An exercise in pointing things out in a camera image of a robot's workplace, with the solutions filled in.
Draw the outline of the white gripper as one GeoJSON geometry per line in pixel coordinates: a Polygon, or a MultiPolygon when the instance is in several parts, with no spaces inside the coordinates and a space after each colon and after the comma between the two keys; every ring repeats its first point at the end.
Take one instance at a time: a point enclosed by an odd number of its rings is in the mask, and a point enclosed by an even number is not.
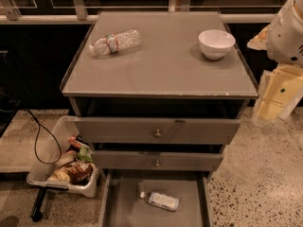
{"type": "Polygon", "coordinates": [[[247,47],[267,49],[268,57],[279,63],[260,78],[253,122],[266,126],[278,118],[286,119],[303,97],[303,67],[299,66],[303,64],[302,0],[288,0],[247,47]]]}

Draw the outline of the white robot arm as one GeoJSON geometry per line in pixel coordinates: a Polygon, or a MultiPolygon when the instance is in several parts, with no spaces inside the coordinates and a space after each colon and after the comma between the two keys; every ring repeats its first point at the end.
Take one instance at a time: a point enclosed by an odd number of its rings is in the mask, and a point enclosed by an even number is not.
{"type": "Polygon", "coordinates": [[[285,119],[302,99],[303,90],[303,0],[288,0],[270,25],[247,46],[265,50],[277,62],[260,77],[253,122],[260,127],[285,119]]]}

